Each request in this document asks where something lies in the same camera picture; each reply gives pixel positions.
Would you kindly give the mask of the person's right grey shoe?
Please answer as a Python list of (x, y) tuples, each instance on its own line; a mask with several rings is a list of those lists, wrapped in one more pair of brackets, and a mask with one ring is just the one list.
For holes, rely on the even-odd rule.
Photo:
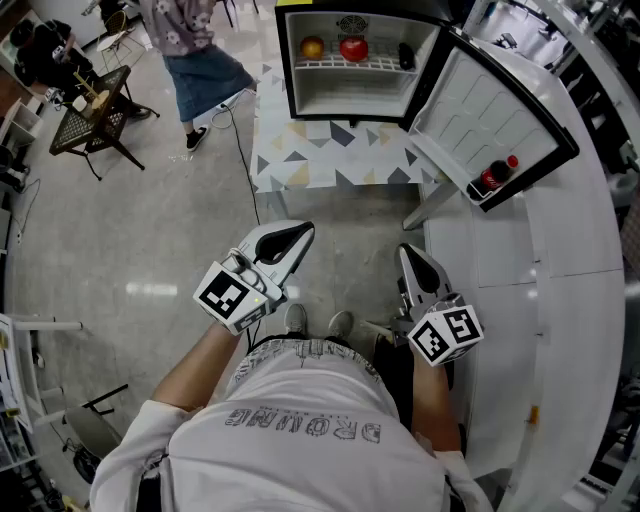
[(340, 311), (330, 320), (328, 325), (328, 336), (340, 341), (346, 341), (353, 331), (355, 319), (351, 312)]

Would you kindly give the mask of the table with geometric patterned cloth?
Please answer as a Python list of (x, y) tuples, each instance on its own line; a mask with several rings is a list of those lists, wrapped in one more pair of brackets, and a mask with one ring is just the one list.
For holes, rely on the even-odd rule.
[(397, 124), (295, 120), (281, 62), (261, 63), (257, 71), (249, 175), (260, 208), (285, 218), (289, 191), (416, 185), (426, 220), (464, 210), (453, 183)]

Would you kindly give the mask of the person's left forearm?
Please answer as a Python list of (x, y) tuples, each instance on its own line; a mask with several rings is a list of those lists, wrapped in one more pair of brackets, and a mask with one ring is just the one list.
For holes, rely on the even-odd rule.
[(240, 336), (214, 323), (162, 379), (151, 399), (186, 412), (206, 407), (228, 366)]

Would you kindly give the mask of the wooden stand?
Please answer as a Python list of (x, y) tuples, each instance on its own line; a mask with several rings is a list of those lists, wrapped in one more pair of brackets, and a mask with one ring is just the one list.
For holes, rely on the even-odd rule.
[(74, 72), (73, 75), (80, 84), (80, 93), (77, 96), (83, 95), (88, 103), (87, 108), (79, 114), (84, 118), (89, 119), (104, 107), (109, 98), (110, 92), (108, 90), (97, 92), (78, 71)]

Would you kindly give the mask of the person's white printed t-shirt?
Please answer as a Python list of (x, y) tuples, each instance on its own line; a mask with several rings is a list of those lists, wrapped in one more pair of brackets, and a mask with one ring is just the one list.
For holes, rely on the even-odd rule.
[(173, 512), (491, 512), (460, 452), (399, 421), (380, 376), (351, 349), (272, 339), (196, 413), (149, 400), (100, 464), (93, 512), (134, 512), (157, 476)]

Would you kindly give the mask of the black mesh chair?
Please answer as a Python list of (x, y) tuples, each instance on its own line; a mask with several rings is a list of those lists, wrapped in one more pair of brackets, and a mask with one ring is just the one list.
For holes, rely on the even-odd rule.
[(51, 155), (69, 153), (82, 157), (98, 181), (101, 181), (102, 177), (96, 173), (89, 155), (109, 148), (118, 151), (141, 171), (145, 170), (145, 166), (120, 142), (120, 137), (135, 109), (141, 109), (156, 118), (159, 118), (160, 114), (132, 99), (127, 84), (131, 72), (132, 69), (128, 65), (123, 65), (95, 82), (94, 89), (98, 89), (98, 93), (106, 91), (108, 95), (97, 110), (91, 109), (92, 102), (89, 101), (86, 107), (86, 110), (90, 111), (88, 116), (78, 112), (74, 107), (66, 110), (50, 144)]

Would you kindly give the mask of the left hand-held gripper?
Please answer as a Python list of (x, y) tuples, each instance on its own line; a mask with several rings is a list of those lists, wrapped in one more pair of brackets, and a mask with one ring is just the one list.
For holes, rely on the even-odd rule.
[(195, 302), (234, 335), (275, 311), (284, 282), (314, 240), (310, 221), (274, 221), (254, 228), (222, 262), (214, 261)]

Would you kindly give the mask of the black mini fridge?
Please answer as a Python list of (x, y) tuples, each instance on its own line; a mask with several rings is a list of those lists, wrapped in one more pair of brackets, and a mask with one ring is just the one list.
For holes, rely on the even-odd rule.
[[(455, 27), (447, 0), (277, 0), (275, 15), (294, 118), (394, 122), (483, 210), (579, 153), (569, 130), (506, 65), (506, 53), (482, 47)], [(323, 39), (324, 55), (340, 54), (348, 37), (364, 39), (368, 57), (398, 56), (398, 45), (406, 43), (417, 73), (295, 70), (308, 36)], [(519, 166), (508, 181), (472, 200), (467, 185), (510, 155)]]

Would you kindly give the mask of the grey chair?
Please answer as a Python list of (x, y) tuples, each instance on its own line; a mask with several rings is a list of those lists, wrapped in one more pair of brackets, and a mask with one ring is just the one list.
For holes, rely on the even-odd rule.
[(122, 436), (106, 419), (115, 409), (99, 410), (97, 406), (127, 389), (127, 384), (121, 385), (82, 405), (68, 409), (63, 416), (63, 423), (70, 426), (80, 444), (100, 460), (121, 443)]

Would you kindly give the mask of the red apple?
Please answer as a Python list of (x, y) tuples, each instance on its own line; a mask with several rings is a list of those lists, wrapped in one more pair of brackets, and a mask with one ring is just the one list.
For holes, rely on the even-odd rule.
[(343, 39), (339, 44), (341, 56), (348, 62), (362, 62), (368, 58), (368, 43), (358, 37), (348, 37)]

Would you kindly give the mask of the dark soda bottle red cap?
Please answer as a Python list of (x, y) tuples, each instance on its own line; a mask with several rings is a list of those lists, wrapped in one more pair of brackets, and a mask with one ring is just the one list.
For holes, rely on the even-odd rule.
[(467, 185), (466, 191), (469, 197), (474, 201), (483, 200), (507, 182), (518, 166), (519, 160), (515, 155), (510, 155), (505, 160), (492, 162), (487, 169)]

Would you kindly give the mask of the person's right forearm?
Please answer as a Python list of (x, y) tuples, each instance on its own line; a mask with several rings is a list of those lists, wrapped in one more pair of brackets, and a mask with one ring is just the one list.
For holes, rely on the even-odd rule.
[(435, 451), (460, 451), (461, 436), (450, 403), (446, 370), (430, 366), (416, 349), (412, 354), (412, 434), (428, 439)]

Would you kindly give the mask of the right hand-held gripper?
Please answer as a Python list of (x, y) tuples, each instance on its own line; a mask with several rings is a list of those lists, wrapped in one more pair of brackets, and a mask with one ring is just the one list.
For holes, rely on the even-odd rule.
[(398, 261), (405, 305), (392, 319), (396, 346), (409, 344), (431, 366), (464, 356), (484, 339), (484, 329), (471, 304), (451, 291), (444, 268), (422, 249), (402, 243)]

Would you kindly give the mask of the white curved counter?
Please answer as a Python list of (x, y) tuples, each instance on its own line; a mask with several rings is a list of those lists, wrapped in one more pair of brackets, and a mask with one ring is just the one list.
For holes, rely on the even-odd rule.
[(623, 259), (602, 166), (564, 85), (518, 54), (490, 53), (579, 155), (489, 212), (453, 196), (425, 241), (485, 329), (455, 364), (467, 465), (497, 512), (545, 512), (587, 474), (605, 431), (623, 354)]

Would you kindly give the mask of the person's grey shoe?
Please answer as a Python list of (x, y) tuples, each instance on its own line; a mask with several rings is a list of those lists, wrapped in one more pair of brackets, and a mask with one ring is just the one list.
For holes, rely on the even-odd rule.
[(351, 312), (340, 311), (330, 320), (328, 325), (328, 336), (340, 341), (346, 341), (353, 331), (355, 319)]
[(284, 328), (286, 334), (304, 337), (307, 333), (306, 310), (301, 304), (288, 306), (284, 316)]

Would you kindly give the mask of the person's left grey shoe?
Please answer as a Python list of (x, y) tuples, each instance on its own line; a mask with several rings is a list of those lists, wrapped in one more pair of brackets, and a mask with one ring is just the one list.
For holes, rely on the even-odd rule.
[(306, 310), (301, 304), (288, 306), (284, 316), (284, 328), (286, 334), (304, 337), (307, 333)]

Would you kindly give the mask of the person's black trousers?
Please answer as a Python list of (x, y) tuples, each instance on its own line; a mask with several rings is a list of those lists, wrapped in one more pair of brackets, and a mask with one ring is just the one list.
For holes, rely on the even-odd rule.
[(378, 335), (373, 366), (396, 404), (400, 423), (407, 430), (411, 430), (414, 356), (409, 345), (396, 347), (382, 335)]

